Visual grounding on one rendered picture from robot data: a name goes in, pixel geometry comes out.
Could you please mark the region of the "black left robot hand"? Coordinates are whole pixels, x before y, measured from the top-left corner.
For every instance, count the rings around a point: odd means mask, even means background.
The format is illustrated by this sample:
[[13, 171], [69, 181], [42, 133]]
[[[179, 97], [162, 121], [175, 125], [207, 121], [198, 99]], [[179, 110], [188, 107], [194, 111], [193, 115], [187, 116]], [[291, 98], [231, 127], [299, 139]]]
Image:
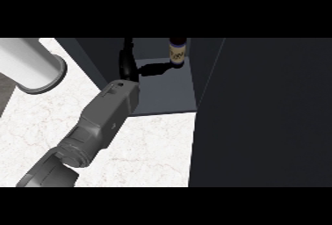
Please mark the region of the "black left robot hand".
[[123, 80], [139, 81], [139, 72], [133, 54], [135, 43], [132, 38], [125, 39], [123, 50], [120, 51], [120, 76]]

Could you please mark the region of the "dark grey cabinet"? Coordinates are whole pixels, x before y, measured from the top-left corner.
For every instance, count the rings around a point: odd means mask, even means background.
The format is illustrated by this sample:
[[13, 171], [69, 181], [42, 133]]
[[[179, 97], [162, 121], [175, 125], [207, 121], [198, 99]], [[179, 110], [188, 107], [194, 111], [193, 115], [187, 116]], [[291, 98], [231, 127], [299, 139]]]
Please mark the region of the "dark grey cabinet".
[[[224, 42], [224, 38], [190, 38], [185, 66], [164, 69], [163, 64], [170, 61], [169, 39], [135, 39], [136, 65], [156, 65], [153, 75], [141, 78], [136, 116], [194, 113], [198, 110]], [[58, 43], [98, 88], [120, 78], [123, 38], [60, 38]]]

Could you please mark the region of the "dark wine bottle, cream label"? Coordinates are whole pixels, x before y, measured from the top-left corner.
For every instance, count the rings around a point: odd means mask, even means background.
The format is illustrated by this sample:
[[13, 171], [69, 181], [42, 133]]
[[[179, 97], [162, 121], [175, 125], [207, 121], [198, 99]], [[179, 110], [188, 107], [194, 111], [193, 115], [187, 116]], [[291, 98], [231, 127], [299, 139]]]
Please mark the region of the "dark wine bottle, cream label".
[[176, 69], [181, 69], [185, 65], [187, 51], [188, 51], [188, 39], [172, 38], [169, 40], [169, 52], [170, 52], [170, 62]]

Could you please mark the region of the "dark grey cabinet door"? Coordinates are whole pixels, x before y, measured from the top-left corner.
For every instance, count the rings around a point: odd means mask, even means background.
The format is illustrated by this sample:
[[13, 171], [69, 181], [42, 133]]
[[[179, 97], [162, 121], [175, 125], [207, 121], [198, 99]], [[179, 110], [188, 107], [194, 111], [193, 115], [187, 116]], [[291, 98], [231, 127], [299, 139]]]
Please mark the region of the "dark grey cabinet door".
[[332, 186], [332, 39], [225, 41], [190, 183]]

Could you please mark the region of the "white cylindrical appliance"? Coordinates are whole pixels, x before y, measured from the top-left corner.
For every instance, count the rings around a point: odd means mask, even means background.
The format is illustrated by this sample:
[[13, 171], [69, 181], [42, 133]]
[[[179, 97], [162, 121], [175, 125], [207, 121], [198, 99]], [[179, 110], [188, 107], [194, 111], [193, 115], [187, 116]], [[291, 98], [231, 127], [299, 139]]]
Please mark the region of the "white cylindrical appliance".
[[0, 38], [0, 73], [23, 92], [38, 95], [51, 91], [67, 72], [66, 60], [49, 52], [39, 38]]

